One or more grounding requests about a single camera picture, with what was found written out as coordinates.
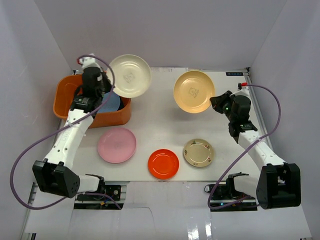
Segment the yellow round plate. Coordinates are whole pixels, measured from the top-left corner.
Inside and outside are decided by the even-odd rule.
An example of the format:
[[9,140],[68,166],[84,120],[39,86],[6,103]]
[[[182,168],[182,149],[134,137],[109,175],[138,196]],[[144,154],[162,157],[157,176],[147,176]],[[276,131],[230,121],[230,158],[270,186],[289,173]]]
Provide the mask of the yellow round plate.
[[173,97],[183,111],[198,114],[211,106],[210,98],[215,96],[212,79],[204,72],[190,70],[183,73],[175,82]]

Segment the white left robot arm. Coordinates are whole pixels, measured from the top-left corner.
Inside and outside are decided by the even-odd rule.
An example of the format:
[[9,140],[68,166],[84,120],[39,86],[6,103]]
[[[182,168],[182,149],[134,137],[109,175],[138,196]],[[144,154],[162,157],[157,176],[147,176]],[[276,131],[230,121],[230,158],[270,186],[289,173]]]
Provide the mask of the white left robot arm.
[[94,199],[105,196],[103,178],[73,172],[76,152],[102,105],[104,94],[111,90],[106,73],[97,64],[83,69],[82,84],[77,87],[70,105],[66,123],[52,149],[42,161],[35,161],[32,171],[42,192],[73,198],[88,192]]

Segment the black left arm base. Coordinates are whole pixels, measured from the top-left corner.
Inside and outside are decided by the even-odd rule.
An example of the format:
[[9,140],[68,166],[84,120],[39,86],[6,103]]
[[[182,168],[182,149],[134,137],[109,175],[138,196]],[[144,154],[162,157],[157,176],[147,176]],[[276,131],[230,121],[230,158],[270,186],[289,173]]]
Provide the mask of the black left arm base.
[[[108,195],[115,201],[119,201],[121,199],[121,190],[121,185],[104,185],[100,187],[96,193]],[[77,201],[104,201],[106,199],[107,197],[100,195],[78,194],[76,196]]]

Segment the cream round plate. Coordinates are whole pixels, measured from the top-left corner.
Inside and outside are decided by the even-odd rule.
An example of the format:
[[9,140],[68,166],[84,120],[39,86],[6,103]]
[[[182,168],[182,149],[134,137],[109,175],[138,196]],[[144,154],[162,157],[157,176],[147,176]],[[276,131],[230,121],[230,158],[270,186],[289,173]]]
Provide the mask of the cream round plate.
[[147,62],[136,55],[124,54],[110,63],[114,75],[108,70],[106,75],[115,85],[113,91],[120,97],[136,98],[143,95],[150,87],[152,73]]

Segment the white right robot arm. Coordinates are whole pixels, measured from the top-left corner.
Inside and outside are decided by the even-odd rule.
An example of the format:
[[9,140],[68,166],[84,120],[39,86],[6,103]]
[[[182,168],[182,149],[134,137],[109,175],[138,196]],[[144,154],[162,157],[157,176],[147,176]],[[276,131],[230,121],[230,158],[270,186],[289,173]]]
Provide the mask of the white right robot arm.
[[263,209],[297,207],[301,204],[301,171],[295,163],[287,163],[262,140],[250,121],[251,100],[227,91],[210,98],[212,108],[224,114],[231,137],[248,154],[259,169],[259,177],[247,173],[230,174],[224,185],[215,184],[211,197],[255,198]]

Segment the blue round plate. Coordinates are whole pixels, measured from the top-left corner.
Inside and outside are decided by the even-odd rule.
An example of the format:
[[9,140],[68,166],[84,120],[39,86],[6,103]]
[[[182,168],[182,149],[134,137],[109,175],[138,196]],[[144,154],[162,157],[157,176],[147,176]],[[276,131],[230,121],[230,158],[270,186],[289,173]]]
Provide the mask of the blue round plate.
[[114,92],[107,92],[104,94],[102,101],[104,102],[107,100],[107,103],[105,103],[98,111],[98,113],[110,113],[110,112],[116,112],[119,110],[121,105],[121,98]]

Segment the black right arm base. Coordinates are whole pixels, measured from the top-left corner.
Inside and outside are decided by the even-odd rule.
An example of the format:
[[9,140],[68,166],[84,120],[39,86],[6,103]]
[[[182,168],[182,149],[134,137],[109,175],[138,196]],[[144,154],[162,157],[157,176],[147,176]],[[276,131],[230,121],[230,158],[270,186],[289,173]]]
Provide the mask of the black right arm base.
[[222,207],[227,203],[237,201],[241,198],[246,198],[243,201],[239,201],[233,205],[223,207],[221,209],[212,209],[211,212],[245,212],[245,211],[257,211],[258,203],[254,197],[248,197],[243,192],[231,193],[226,186],[225,182],[219,184],[210,200],[211,207]]

